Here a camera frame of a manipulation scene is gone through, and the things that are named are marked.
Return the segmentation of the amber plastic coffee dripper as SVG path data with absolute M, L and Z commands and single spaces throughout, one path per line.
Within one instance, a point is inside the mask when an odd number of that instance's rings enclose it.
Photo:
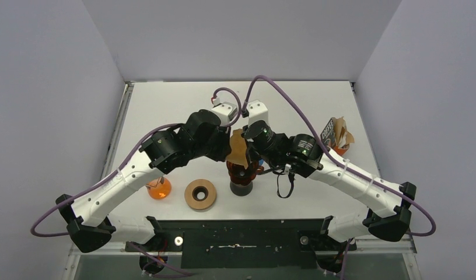
M 241 186 L 250 184 L 257 175 L 264 171 L 264 167 L 256 160 L 249 163 L 247 167 L 227 161 L 226 167 L 230 181 Z

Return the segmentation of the round wooden ring stand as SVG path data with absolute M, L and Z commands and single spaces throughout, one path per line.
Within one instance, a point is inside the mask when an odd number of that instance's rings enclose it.
M 217 191 L 209 180 L 197 179 L 186 187 L 184 199 L 191 209 L 204 211 L 214 205 L 217 199 Z

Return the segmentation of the orange translucent dripper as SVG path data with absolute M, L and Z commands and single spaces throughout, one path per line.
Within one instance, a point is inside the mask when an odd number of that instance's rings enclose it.
M 165 199 L 172 191 L 171 182 L 166 178 L 152 180 L 145 185 L 148 195 L 154 200 Z

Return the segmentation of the orange coffee filter box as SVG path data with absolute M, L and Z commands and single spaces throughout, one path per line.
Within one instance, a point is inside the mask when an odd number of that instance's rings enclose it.
M 331 117 L 320 133 L 320 138 L 326 147 L 335 150 L 340 156 L 343 156 L 350 145 L 355 143 L 354 136 L 347 129 L 344 117 Z

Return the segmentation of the brown paper coffee filter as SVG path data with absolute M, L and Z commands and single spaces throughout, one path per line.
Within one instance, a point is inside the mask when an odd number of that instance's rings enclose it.
M 226 160 L 234 165 L 243 166 L 245 169 L 249 166 L 247 159 L 247 144 L 242 137 L 243 130 L 241 128 L 233 130 L 229 139 L 231 152 L 227 155 Z

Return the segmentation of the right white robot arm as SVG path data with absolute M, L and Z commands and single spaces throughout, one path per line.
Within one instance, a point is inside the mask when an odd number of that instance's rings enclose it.
M 345 216 L 328 216 L 321 234 L 337 242 L 372 235 L 388 242 L 398 242 L 407 233 L 411 204 L 416 187 L 410 183 L 390 183 L 350 163 L 333 149 L 323 152 L 307 134 L 288 137 L 275 133 L 263 120 L 244 128 L 243 138 L 250 155 L 258 156 L 271 168 L 320 181 L 361 202 L 367 208 Z

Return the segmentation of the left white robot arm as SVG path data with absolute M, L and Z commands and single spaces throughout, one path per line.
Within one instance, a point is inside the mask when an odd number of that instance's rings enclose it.
M 229 124 L 238 115 L 233 106 L 218 105 L 190 114 L 185 123 L 165 125 L 143 137 L 119 168 L 91 191 L 58 197 L 58 209 L 77 248 L 91 253 L 109 242 L 134 242 L 150 251 L 160 248 L 163 234 L 154 217 L 126 218 L 112 210 L 151 181 L 193 159 L 205 156 L 225 161 L 230 153 Z

